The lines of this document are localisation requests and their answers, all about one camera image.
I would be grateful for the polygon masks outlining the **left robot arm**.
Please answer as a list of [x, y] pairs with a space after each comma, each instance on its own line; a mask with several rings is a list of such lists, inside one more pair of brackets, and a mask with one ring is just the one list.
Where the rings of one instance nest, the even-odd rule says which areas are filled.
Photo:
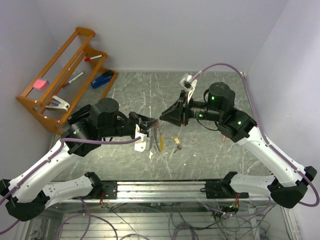
[[131, 111], [124, 115], [113, 98], [86, 105], [68, 118], [69, 128], [38, 162], [14, 179], [0, 181], [1, 203], [21, 222], [40, 215], [46, 208], [76, 197], [98, 198], [103, 181], [94, 172], [61, 183], [52, 180], [68, 166], [102, 145], [134, 144], [137, 152], [151, 148], [150, 128], [157, 119]]

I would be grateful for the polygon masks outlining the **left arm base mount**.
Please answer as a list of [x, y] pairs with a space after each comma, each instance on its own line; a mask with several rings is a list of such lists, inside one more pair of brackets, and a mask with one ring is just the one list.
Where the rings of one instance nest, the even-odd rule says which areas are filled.
[[101, 183], [93, 183], [92, 190], [86, 196], [89, 199], [106, 199], [115, 200], [118, 194], [118, 184], [116, 181], [102, 181]]

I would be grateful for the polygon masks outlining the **large keyring with yellow handle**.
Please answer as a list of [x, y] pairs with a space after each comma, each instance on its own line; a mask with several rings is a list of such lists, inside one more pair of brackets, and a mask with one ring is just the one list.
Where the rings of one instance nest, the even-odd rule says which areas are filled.
[[164, 151], [164, 137], [161, 132], [159, 120], [157, 120], [153, 124], [151, 134], [152, 134], [152, 138], [154, 140], [155, 149], [160, 153], [163, 152]]

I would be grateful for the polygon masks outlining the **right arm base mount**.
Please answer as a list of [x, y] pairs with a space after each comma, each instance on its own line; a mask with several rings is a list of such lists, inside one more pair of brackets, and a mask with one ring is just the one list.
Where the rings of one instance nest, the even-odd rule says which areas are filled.
[[235, 199], [236, 195], [239, 195], [240, 199], [247, 199], [248, 192], [236, 192], [230, 186], [232, 178], [237, 174], [236, 171], [230, 171], [224, 178], [206, 180], [199, 191], [205, 193], [207, 199]]

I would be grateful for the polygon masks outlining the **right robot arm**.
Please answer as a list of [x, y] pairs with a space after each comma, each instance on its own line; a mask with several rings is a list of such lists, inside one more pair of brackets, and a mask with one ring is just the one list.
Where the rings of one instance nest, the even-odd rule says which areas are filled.
[[257, 122], [235, 108], [235, 92], [227, 84], [211, 84], [203, 97], [206, 101], [195, 101], [182, 90], [178, 100], [162, 112], [159, 119], [178, 127], [186, 126], [190, 119], [212, 121], [217, 131], [248, 150], [271, 171], [269, 176], [230, 171], [220, 181], [221, 194], [226, 198], [236, 193], [266, 196], [287, 209], [300, 203], [317, 170], [312, 166], [304, 167], [293, 159], [285, 161], [285, 154], [263, 138]]

